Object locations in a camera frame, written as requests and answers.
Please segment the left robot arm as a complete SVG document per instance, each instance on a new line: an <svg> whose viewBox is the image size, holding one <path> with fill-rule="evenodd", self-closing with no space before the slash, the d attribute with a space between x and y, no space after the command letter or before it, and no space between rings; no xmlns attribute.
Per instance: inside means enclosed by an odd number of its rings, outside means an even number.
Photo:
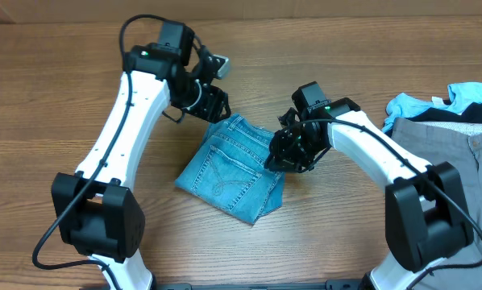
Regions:
<svg viewBox="0 0 482 290"><path fill-rule="evenodd" d="M100 269L109 289L153 289L156 278L139 250L145 227L133 193L139 162L167 108L210 123L231 115L227 94L213 85L230 61L210 52L190 27L167 19L156 42L120 54L118 95L101 134L74 173L52 182L52 229L83 264Z"/></svg>

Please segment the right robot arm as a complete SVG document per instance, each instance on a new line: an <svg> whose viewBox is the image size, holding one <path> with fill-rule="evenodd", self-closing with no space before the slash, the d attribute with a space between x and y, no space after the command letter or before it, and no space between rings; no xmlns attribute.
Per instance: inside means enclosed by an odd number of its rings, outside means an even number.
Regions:
<svg viewBox="0 0 482 290"><path fill-rule="evenodd" d="M342 152L384 191L389 254L358 289L407 289L474 241L457 169L409 153L377 129L350 98L326 98L317 82L299 87L278 118L265 168L308 172L330 150Z"/></svg>

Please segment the light blue denim jeans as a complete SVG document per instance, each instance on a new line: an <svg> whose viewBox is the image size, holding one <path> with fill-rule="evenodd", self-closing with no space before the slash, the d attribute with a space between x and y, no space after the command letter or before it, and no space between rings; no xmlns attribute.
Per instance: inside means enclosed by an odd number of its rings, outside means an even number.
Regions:
<svg viewBox="0 0 482 290"><path fill-rule="evenodd" d="M271 131L234 114L211 124L175 185L248 224L282 206L283 172L264 168Z"/></svg>

